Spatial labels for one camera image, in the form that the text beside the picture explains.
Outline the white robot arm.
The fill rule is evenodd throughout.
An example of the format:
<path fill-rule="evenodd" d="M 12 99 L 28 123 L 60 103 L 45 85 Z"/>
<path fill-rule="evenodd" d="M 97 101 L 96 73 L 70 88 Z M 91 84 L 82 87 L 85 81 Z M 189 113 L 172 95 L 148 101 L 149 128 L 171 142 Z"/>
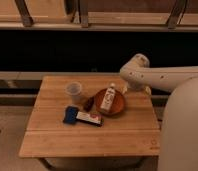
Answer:
<path fill-rule="evenodd" d="M 120 71 L 129 87 L 170 92 L 160 133 L 158 171 L 198 171 L 198 66 L 151 68 L 143 54 Z"/>

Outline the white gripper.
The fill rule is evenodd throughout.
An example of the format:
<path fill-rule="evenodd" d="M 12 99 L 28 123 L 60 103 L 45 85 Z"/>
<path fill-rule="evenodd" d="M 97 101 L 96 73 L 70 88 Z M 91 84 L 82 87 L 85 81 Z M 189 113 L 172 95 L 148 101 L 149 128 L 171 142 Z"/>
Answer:
<path fill-rule="evenodd" d="M 151 91 L 151 88 L 149 86 L 145 86 L 143 84 L 140 84 L 140 83 L 127 83 L 125 86 L 124 86 L 124 91 L 137 91 L 137 92 L 140 92 L 140 91 L 144 91 L 146 92 L 148 95 L 152 95 L 152 91 Z"/>

